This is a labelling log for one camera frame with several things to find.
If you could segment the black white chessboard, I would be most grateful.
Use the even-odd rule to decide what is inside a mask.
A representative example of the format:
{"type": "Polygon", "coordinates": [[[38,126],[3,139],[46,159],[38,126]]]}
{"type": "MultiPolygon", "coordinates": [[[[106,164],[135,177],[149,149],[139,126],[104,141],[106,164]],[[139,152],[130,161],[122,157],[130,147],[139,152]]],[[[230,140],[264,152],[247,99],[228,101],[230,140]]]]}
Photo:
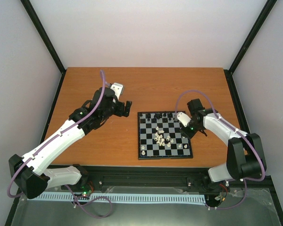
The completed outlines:
{"type": "Polygon", "coordinates": [[[191,142],[181,135],[181,123],[174,111],[138,112],[137,122],[139,160],[193,158],[191,142]]]}

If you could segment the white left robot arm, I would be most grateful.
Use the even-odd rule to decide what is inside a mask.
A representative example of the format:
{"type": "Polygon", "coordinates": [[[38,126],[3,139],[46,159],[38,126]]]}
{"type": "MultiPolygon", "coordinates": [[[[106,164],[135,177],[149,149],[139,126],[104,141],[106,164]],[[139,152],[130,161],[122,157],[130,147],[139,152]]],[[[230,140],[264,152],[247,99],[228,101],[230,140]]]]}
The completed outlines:
{"type": "Polygon", "coordinates": [[[88,186],[89,178],[80,166],[52,170],[48,166],[74,142],[99,129],[112,115],[128,117],[132,102],[119,101],[123,91],[124,86],[119,83],[100,88],[38,147],[23,156],[15,154],[10,157],[12,182],[22,194],[33,199],[55,186],[74,185],[80,190],[88,186]]]}

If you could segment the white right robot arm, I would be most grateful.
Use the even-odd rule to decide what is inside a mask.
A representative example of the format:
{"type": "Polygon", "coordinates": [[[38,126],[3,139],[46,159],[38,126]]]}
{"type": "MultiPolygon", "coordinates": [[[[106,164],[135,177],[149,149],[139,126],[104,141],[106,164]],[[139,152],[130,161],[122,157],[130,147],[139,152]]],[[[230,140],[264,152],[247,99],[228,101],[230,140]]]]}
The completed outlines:
{"type": "Polygon", "coordinates": [[[181,134],[192,139],[197,132],[205,130],[215,134],[226,146],[226,162],[208,170],[212,182],[224,180],[262,181],[266,175],[266,161],[261,138],[256,133],[242,131],[214,108],[204,108],[199,99],[187,103],[190,116],[177,112],[175,118],[182,124],[181,134]]]}

